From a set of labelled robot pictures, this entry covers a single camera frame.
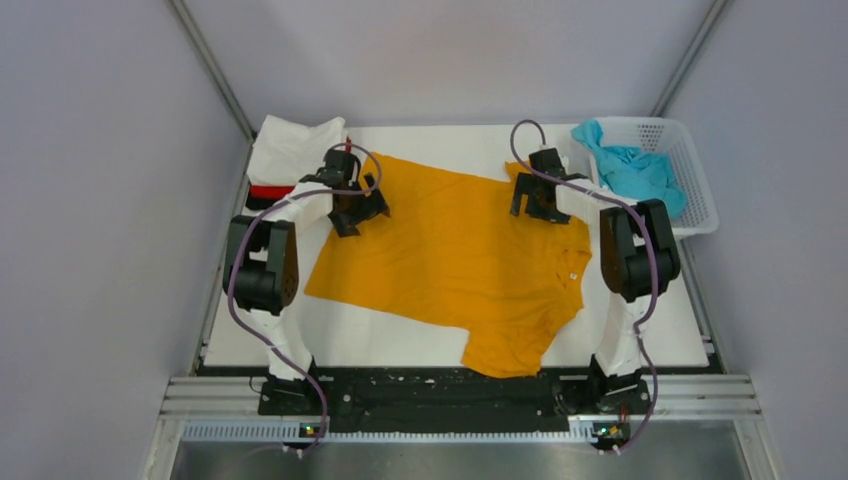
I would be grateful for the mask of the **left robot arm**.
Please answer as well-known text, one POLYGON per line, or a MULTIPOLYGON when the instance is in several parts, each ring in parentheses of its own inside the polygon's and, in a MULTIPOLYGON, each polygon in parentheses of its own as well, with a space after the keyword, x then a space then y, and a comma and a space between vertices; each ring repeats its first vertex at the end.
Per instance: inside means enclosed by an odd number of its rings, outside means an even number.
POLYGON ((327 219, 341 237, 357 236, 361 223, 388 216, 381 192, 385 168, 364 147, 331 146, 322 165, 303 176, 281 199, 258 214, 237 215, 228 226, 222 288, 231 319, 269 355, 269 379, 297 413, 329 410, 312 374, 311 357, 298 361, 287 338, 284 315, 299 290, 299 234, 327 219))

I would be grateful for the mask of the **yellow t-shirt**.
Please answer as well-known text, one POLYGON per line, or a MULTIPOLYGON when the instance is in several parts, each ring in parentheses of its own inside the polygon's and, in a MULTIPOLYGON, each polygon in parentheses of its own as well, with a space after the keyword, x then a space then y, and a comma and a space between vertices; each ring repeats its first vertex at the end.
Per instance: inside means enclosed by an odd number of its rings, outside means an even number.
POLYGON ((584 306, 587 224, 510 211, 521 167, 505 180, 378 155, 390 212, 355 236, 331 234, 308 295, 468 332, 462 362, 494 378, 533 376, 558 332, 584 306))

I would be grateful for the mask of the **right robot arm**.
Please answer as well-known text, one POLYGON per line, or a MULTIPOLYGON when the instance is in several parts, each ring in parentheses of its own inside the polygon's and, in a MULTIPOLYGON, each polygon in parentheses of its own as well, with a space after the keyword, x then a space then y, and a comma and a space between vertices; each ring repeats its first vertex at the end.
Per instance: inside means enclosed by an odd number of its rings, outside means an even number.
POLYGON ((580 174, 567 174, 558 151, 544 146, 522 161, 511 212, 562 223, 579 219, 599 234, 601 274, 610 293, 604 333, 590 359, 581 403, 612 412, 650 395, 644 328, 681 262, 665 204, 619 197, 580 174))

